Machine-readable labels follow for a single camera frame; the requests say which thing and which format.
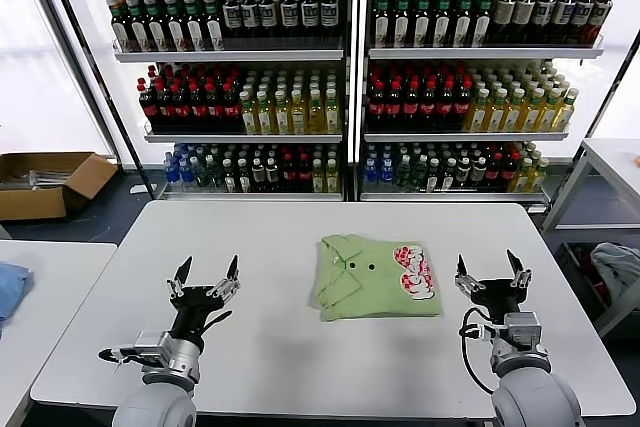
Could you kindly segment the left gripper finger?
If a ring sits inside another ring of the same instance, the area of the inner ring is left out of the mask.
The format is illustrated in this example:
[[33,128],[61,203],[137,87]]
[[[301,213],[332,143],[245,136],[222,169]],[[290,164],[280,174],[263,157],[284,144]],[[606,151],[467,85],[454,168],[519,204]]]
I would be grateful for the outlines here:
[[221,300],[230,300],[240,288],[238,275],[238,255],[235,255],[226,276],[210,290],[210,296]]
[[170,291],[170,298],[177,299],[184,295],[183,288],[186,285],[186,281],[190,272],[192,264],[192,257],[189,256],[176,270],[176,273],[172,279],[167,280],[167,285]]

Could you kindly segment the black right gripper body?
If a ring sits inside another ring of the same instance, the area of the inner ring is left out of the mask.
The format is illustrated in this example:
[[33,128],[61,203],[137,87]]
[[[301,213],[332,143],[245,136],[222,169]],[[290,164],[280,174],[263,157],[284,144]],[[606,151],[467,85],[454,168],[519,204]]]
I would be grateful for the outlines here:
[[476,306],[485,307],[490,320],[503,320],[507,314],[520,311],[523,287],[510,279],[475,280],[471,285],[470,300]]

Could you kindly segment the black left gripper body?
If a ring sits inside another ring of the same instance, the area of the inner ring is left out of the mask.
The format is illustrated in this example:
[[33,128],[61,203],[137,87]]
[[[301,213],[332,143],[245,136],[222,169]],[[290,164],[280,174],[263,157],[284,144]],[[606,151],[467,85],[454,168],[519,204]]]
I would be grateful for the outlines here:
[[185,287],[181,295],[173,294],[170,302],[176,309],[176,317],[170,329],[174,339],[202,343],[207,318],[221,310],[225,302],[219,295],[208,295],[210,287]]

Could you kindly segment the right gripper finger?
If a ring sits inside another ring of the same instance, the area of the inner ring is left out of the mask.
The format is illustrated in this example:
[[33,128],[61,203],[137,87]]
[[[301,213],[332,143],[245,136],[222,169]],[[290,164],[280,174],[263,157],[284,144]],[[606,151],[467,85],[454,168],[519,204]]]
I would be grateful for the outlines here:
[[522,261],[511,250],[507,250],[507,257],[514,273],[511,286],[517,289],[527,289],[531,281],[532,272],[523,267]]
[[466,264],[461,254],[458,255],[458,261],[455,274],[455,285],[462,293],[474,293],[485,289],[485,285],[471,276],[466,268]]

